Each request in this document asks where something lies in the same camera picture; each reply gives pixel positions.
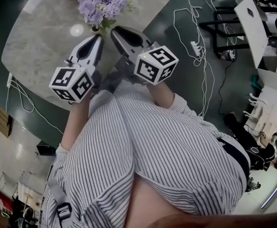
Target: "cable on floor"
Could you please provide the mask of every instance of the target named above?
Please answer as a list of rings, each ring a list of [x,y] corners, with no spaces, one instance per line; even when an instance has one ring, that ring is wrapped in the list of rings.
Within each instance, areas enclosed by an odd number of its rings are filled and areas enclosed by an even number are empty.
[[[221,113],[221,112],[220,112],[220,108],[221,108],[222,103],[223,103],[223,97],[222,97],[222,95],[221,95],[221,93],[220,93],[220,90],[223,88],[223,86],[224,86],[224,84],[225,84],[225,81],[226,81],[226,78],[227,78],[227,69],[228,69],[232,64],[233,64],[233,61],[225,68],[225,77],[224,77],[224,80],[223,80],[222,85],[221,85],[220,88],[219,88],[219,95],[220,95],[219,114],[220,114],[220,115],[225,115],[224,113]]]
[[[211,5],[212,6],[207,2],[207,0],[204,0],[204,1],[212,9],[212,11],[216,11],[216,8],[215,8],[212,0],[211,0]],[[201,90],[202,90],[202,93],[203,93],[203,98],[202,98],[203,108],[202,108],[202,111],[199,114],[199,116],[204,117],[205,114],[207,113],[207,110],[208,110],[208,107],[209,107],[209,102],[210,102],[212,94],[213,94],[213,88],[214,88],[214,84],[215,84],[215,77],[214,77],[211,65],[207,62],[207,59],[206,59],[205,42],[204,42],[203,36],[201,35],[201,31],[200,31],[200,28],[199,28],[199,25],[198,25],[198,22],[197,22],[197,19],[200,17],[200,15],[198,13],[198,9],[202,9],[202,7],[192,6],[190,0],[188,0],[188,3],[189,3],[189,6],[190,6],[190,9],[184,8],[184,9],[177,9],[177,10],[174,11],[174,13],[173,13],[173,26],[174,26],[174,29],[176,30],[177,34],[178,34],[179,41],[181,42],[183,47],[186,49],[186,52],[187,52],[188,56],[194,58],[194,61],[193,61],[194,66],[199,67],[203,63],[203,76],[204,76],[204,78],[203,78],[203,82],[201,84]],[[198,42],[196,43],[196,45],[198,45],[200,43],[200,41],[202,40],[202,46],[197,46],[198,50],[201,52],[201,55],[199,55],[198,57],[194,57],[194,56],[190,55],[187,47],[185,46],[185,44],[181,40],[181,35],[180,35],[178,29],[175,26],[175,13],[178,12],[178,11],[187,11],[187,12],[189,12],[192,16],[193,23],[196,25],[197,32],[198,32]],[[234,33],[233,29],[226,26],[226,24],[223,24],[223,27],[224,27],[224,31],[225,31],[226,34],[229,34],[229,31],[232,31]],[[227,38],[227,45],[228,45],[229,41],[231,42],[231,44],[235,45],[236,42],[237,42],[237,38],[235,37],[235,40],[234,40],[233,37],[232,38]],[[213,85],[212,85],[211,94],[209,96],[208,101],[207,101],[207,73],[206,73],[207,66],[209,66],[209,68],[211,70],[212,77],[213,77]]]
[[[256,131],[256,130],[252,129],[252,128],[251,128],[250,126],[248,126],[247,124],[245,124],[245,126],[247,126],[248,128],[250,128],[252,131],[255,131],[256,133],[260,134],[260,132],[258,132],[258,131]]]
[[[21,86],[20,84],[18,84],[17,80],[16,80],[16,81],[12,80],[10,86],[18,90],[19,96],[20,96],[20,101],[21,101],[21,106],[22,106],[22,108],[23,108],[24,111],[26,111],[26,112],[28,112],[28,113],[31,113],[31,112],[33,112],[33,111],[35,110],[35,111],[36,111],[36,112],[37,112],[37,113],[38,113],[38,114],[50,125],[50,126],[52,126],[53,128],[56,128],[60,133],[63,134],[63,132],[62,132],[59,128],[57,128],[56,126],[52,125],[52,124],[51,124],[51,123],[50,123],[50,122],[38,111],[38,109],[35,107],[33,101],[29,98],[28,94],[24,91],[24,89],[22,88],[22,86]],[[8,104],[8,100],[9,100],[9,93],[10,93],[10,88],[8,89],[8,94],[7,94],[6,103],[5,103],[5,111],[6,111],[6,112],[7,112],[7,104]],[[31,109],[31,110],[25,109],[25,107],[24,107],[24,105],[23,105],[23,102],[22,102],[22,96],[21,96],[21,95],[24,95],[24,96],[28,99],[29,103],[32,105],[32,109]]]

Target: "gray floor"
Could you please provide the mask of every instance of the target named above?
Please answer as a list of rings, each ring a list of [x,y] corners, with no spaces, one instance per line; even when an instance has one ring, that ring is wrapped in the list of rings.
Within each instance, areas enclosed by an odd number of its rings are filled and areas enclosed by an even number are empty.
[[[191,3],[192,5],[203,7],[203,9],[199,10],[199,22],[213,20],[212,10],[203,0],[191,0]],[[231,6],[235,4],[233,0],[217,0],[215,5]],[[179,58],[180,61],[172,77],[167,80],[167,84],[174,92],[187,100],[188,106],[191,109],[199,113],[202,110],[201,83],[203,80],[203,70],[202,67],[193,66],[193,59],[187,55],[173,27],[173,11],[182,8],[189,8],[188,0],[170,0],[146,28],[145,33],[151,39],[158,41],[162,45],[166,45]],[[194,55],[190,42],[197,41],[198,34],[196,32],[196,26],[192,22],[191,15],[186,11],[177,12],[175,24],[189,53]],[[204,35],[207,48],[207,61],[210,63],[215,77],[213,95],[205,120],[215,124],[222,132],[231,134],[223,122],[223,116],[218,113],[220,104],[218,90],[224,78],[225,68],[230,62],[218,59],[212,51],[212,38],[210,34],[206,31],[202,31],[202,34]],[[221,40],[222,46],[226,45],[225,43],[226,40]],[[249,93],[259,94],[259,91],[251,85],[254,75],[257,75],[257,71],[254,67],[250,50],[238,50],[238,59],[227,70],[227,79],[224,87],[221,89],[223,97],[221,112],[229,113],[234,111],[239,120],[244,120],[242,119],[242,111],[249,110]],[[210,90],[213,79],[209,68],[207,68],[207,81],[208,90]]]
[[[3,108],[5,108],[7,96],[6,81],[8,71],[1,62],[1,54],[13,23],[17,19],[17,16],[26,1],[27,0],[0,0],[0,104]],[[212,10],[205,5],[205,2],[202,0],[192,1],[194,1],[195,5],[203,7],[200,11],[200,22],[212,20]],[[187,56],[172,25],[173,11],[185,7],[189,7],[188,0],[170,0],[145,29],[145,33],[151,39],[158,41],[162,45],[166,45],[180,59],[172,77],[167,80],[167,84],[174,92],[187,100],[188,106],[191,109],[199,113],[202,109],[201,83],[203,79],[203,70],[202,67],[193,66],[193,60]],[[193,54],[190,42],[197,40],[197,33],[196,27],[191,20],[191,16],[189,13],[183,11],[178,12],[176,18],[177,28],[181,33],[182,39],[188,46],[190,53]],[[218,107],[220,104],[218,89],[224,77],[225,67],[229,65],[230,62],[216,58],[211,50],[210,35],[207,32],[203,32],[203,34],[207,41],[207,60],[211,64],[215,75],[213,95],[205,119],[215,124],[221,131],[230,133],[223,123],[222,115],[218,114]],[[228,69],[227,80],[221,91],[223,96],[221,111],[224,113],[235,111],[237,117],[240,119],[243,116],[241,112],[248,109],[248,94],[254,92],[254,89],[251,86],[251,81],[253,75],[256,75],[257,72],[254,68],[250,51],[248,49],[243,49],[239,50],[238,53],[239,56],[237,61]],[[207,74],[208,89],[211,89],[212,78],[208,69]],[[30,91],[26,91],[32,98],[38,110],[44,114],[51,123],[59,127],[61,130],[64,130],[68,112],[46,102]],[[36,113],[26,113],[21,107],[19,95],[16,91],[11,91],[8,113],[39,139],[57,147],[62,135],[50,127]]]

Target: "round table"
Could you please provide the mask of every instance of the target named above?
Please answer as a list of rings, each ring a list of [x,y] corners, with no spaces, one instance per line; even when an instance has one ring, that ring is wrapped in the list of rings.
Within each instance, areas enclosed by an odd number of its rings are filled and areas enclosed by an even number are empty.
[[[168,1],[138,0],[137,9],[125,12],[114,26],[143,31]],[[90,27],[78,11],[77,0],[29,0],[10,32],[2,62],[29,90],[69,109],[68,102],[60,100],[48,85],[55,69],[69,57],[72,49],[91,35]],[[102,58],[97,66],[103,77],[120,58],[109,33],[104,35],[104,40]]]

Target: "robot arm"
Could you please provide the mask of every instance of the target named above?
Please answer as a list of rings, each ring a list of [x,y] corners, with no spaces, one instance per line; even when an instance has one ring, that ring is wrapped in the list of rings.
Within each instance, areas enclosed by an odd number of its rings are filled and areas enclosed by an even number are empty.
[[[142,32],[129,27],[116,26],[111,38],[119,53],[127,58],[125,72],[129,79],[156,85],[172,75],[178,58],[166,47],[151,42]]]
[[[73,64],[78,63],[86,68],[93,66],[95,69],[101,59],[103,47],[104,40],[101,35],[97,34],[83,40],[75,46],[68,60]]]

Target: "white box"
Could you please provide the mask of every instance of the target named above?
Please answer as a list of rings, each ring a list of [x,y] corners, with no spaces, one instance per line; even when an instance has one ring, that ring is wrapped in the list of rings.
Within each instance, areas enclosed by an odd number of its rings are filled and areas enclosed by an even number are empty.
[[[94,82],[85,67],[58,67],[49,87],[62,100],[81,102]]]
[[[166,46],[162,46],[139,54],[134,74],[156,85],[172,75],[178,61]]]

